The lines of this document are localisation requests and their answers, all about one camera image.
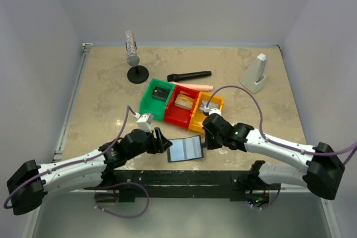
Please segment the black round microphone stand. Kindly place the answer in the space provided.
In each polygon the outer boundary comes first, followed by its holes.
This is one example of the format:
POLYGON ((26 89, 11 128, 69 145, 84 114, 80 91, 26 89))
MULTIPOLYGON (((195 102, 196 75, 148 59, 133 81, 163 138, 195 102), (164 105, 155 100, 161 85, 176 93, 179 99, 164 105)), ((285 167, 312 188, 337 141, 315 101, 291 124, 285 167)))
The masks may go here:
POLYGON ((149 77, 148 69, 142 65, 131 67, 127 72, 127 78, 131 83, 141 84, 149 77))

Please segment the black card stack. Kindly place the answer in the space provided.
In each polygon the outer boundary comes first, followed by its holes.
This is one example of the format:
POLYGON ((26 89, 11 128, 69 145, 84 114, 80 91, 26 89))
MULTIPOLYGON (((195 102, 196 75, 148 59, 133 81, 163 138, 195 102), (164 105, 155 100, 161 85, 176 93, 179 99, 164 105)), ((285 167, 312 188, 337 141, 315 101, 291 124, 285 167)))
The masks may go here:
POLYGON ((169 96, 169 94, 170 94, 170 90, 169 89, 165 89, 165 88, 161 88, 161 87, 156 86, 153 89, 152 97, 154 99, 157 99, 157 100, 160 100, 160 101, 166 101, 168 96, 169 96))

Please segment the gold card stack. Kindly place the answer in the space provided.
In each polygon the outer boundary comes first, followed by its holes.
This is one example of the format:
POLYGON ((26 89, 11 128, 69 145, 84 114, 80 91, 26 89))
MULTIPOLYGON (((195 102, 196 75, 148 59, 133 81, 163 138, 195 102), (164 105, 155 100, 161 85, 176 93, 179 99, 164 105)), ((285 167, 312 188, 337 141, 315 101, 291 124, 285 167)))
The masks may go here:
POLYGON ((195 101, 195 99, 193 99, 187 95, 178 94, 178 96, 175 99, 174 105, 179 108, 191 110, 192 106, 194 104, 194 101, 195 101))

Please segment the silver VIP card stack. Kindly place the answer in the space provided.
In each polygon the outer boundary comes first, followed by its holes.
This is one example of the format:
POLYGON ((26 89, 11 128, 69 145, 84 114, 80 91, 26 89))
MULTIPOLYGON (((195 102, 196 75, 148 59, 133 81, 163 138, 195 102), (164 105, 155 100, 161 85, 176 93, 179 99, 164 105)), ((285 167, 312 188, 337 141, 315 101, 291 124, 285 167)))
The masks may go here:
POLYGON ((219 104, 213 103, 212 101, 208 103, 207 100, 202 100, 199 105, 199 110, 203 113, 208 113, 211 109, 219 109, 219 104))

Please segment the white wedge charging dock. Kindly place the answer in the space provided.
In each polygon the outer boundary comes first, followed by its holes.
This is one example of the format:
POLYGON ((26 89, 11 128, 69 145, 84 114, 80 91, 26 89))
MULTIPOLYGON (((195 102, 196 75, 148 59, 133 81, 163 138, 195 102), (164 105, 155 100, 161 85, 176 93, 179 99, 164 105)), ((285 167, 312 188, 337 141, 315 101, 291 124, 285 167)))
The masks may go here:
POLYGON ((240 83, 252 94, 261 91, 267 81, 265 70, 268 57, 265 54, 259 54, 251 65, 245 70, 240 78, 240 83))

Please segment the black microphone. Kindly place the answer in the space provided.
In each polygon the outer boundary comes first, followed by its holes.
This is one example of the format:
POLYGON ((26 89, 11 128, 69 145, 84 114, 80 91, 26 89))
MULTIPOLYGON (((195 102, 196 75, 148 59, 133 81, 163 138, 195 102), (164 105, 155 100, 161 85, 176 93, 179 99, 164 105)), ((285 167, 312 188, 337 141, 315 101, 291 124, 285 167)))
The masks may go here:
POLYGON ((203 77, 209 77, 212 75, 211 71, 199 71, 199 72, 190 72, 184 74, 170 74, 167 75, 168 82, 179 82, 179 81, 186 81, 192 79, 200 79, 203 77))

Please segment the glitter microphone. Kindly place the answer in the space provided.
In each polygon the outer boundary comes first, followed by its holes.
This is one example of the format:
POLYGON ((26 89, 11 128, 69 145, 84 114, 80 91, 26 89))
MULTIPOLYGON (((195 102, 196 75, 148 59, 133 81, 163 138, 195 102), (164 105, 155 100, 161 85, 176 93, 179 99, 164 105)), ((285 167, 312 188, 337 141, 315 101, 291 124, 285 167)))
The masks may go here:
POLYGON ((126 50, 128 54, 127 63, 131 67, 136 67, 137 65, 139 65, 139 56, 137 55, 137 46, 136 46, 133 32, 130 30, 126 31, 125 38, 126 38, 126 50))

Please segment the green plastic bin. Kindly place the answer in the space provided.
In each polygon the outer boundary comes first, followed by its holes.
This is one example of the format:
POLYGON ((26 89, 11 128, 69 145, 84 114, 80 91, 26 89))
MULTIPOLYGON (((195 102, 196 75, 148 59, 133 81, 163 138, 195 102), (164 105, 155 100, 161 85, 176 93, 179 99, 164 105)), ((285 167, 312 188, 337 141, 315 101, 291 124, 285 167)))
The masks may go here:
POLYGON ((139 106, 139 113, 151 113, 156 120, 163 121, 166 106, 174 90, 174 84, 159 79, 151 79, 139 106), (155 95, 155 90, 161 90, 162 96, 155 95))

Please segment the yellow plastic bin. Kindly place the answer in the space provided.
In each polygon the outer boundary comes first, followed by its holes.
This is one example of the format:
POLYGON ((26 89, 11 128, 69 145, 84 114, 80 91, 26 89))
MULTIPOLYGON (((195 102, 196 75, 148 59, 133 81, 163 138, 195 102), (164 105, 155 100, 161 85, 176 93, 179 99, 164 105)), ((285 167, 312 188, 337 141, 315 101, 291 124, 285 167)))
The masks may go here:
MULTIPOLYGON (((195 107, 192 112, 192 116, 191 116, 191 120, 190 120, 190 124, 189 124, 189 130, 192 130, 192 131, 200 133, 200 134, 204 134, 204 129, 203 129, 202 123, 205 120, 206 115, 199 110, 199 105, 202 100, 208 101, 210 99, 210 97, 211 97, 211 95, 206 92, 201 91, 199 93, 199 96, 197 97, 197 102, 196 102, 195 107)), ((211 99, 211 101, 213 103, 219 104, 219 109, 222 111, 222 109, 224 107, 224 102, 225 102, 224 98, 215 95, 211 99)))

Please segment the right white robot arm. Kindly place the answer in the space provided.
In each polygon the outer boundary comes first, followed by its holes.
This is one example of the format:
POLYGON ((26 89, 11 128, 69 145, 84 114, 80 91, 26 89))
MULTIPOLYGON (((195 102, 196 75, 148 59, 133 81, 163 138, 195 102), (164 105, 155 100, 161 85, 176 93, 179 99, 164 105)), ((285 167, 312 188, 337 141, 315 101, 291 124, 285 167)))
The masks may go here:
POLYGON ((202 123, 209 150, 231 150, 261 154, 283 162, 282 166, 264 163, 249 174, 249 184, 261 189, 266 184, 291 184, 306 187, 313 194, 334 200, 345 171, 337 153, 326 143, 317 146, 272 141, 259 129, 244 123, 231 125, 219 114, 211 114, 202 123))

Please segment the red plastic bin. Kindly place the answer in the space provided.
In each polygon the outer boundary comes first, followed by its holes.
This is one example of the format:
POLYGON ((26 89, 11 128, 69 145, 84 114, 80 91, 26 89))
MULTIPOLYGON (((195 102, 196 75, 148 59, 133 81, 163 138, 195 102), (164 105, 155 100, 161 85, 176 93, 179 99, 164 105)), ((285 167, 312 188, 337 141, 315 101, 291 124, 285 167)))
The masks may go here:
POLYGON ((175 85, 171 97, 166 106, 164 122, 187 129, 199 97, 199 91, 183 86, 175 85), (177 98, 185 97, 189 103, 184 106, 177 104, 177 98))

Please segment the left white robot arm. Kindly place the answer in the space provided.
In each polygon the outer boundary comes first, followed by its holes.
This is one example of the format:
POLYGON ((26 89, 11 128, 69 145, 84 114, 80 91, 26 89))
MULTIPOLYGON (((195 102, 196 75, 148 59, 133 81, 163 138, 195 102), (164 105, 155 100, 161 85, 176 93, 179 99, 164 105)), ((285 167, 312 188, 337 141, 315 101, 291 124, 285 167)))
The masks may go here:
POLYGON ((171 146, 172 142, 164 137, 160 128, 151 132, 135 129, 90 153, 60 163, 26 161, 7 181, 9 195, 3 207, 18 216, 33 211, 45 197, 60 191, 109 189, 115 184, 114 169, 140 154, 164 153, 171 146))

